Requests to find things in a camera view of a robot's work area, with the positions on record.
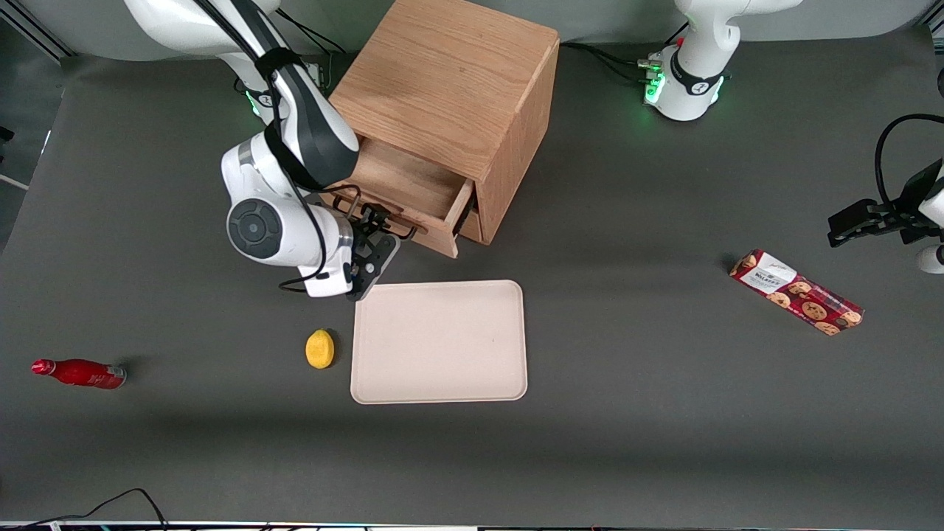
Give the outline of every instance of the bottle cap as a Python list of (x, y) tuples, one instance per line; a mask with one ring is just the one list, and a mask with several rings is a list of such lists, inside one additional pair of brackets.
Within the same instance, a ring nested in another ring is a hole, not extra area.
[(56, 370), (56, 362), (53, 360), (36, 360), (31, 368), (37, 374), (49, 374)]

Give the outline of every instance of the green led light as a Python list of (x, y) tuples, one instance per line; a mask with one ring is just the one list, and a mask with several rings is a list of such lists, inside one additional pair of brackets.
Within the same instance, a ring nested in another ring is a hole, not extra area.
[(245, 98), (249, 100), (249, 105), (252, 106), (252, 112), (253, 112), (253, 114), (255, 114), (255, 115), (257, 115), (257, 116), (261, 116), (261, 115), (259, 114), (259, 109), (256, 109), (256, 102), (252, 99), (252, 96), (249, 95), (249, 91), (246, 91), (246, 92), (245, 92)]
[(655, 105), (659, 100), (659, 94), (662, 93), (662, 87), (666, 84), (666, 75), (659, 73), (655, 79), (649, 82), (649, 88), (646, 89), (646, 101)]
[(721, 78), (717, 81), (717, 88), (715, 89), (715, 95), (711, 96), (711, 103), (715, 103), (717, 101), (717, 95), (721, 93), (721, 85), (723, 83), (724, 83), (724, 76), (721, 76)]

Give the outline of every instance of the gray table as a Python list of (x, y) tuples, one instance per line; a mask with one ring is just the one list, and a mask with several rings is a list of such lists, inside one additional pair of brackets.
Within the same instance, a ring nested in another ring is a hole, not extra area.
[[(384, 278), (518, 281), (528, 394), (368, 407), (353, 306), (279, 292), (291, 271), (229, 246), (219, 156), (260, 124), (223, 63), (73, 64), (2, 262), (0, 518), (140, 486), (173, 520), (941, 528), (944, 279), (896, 236), (826, 242), (875, 196), (882, 127), (942, 111), (930, 38), (746, 43), (731, 69), (677, 124), (564, 50), (495, 244), (407, 246)], [(893, 193), (942, 133), (894, 134)], [(827, 337), (729, 279), (756, 247), (863, 325)], [(342, 338), (330, 370), (304, 361), (317, 328)], [(40, 356), (132, 379), (70, 388), (29, 374)]]

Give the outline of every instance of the yellow lemon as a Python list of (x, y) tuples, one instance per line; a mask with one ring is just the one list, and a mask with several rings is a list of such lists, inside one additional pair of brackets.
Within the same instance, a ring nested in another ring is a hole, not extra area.
[(334, 361), (334, 340), (326, 330), (316, 330), (305, 343), (305, 357), (314, 368), (327, 368)]

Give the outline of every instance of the wooden box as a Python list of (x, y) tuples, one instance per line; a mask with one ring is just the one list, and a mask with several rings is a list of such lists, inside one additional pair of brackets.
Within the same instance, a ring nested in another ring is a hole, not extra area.
[(548, 129), (559, 43), (464, 0), (396, 0), (330, 98), (361, 138), (345, 183), (447, 256), (459, 231), (491, 243)]

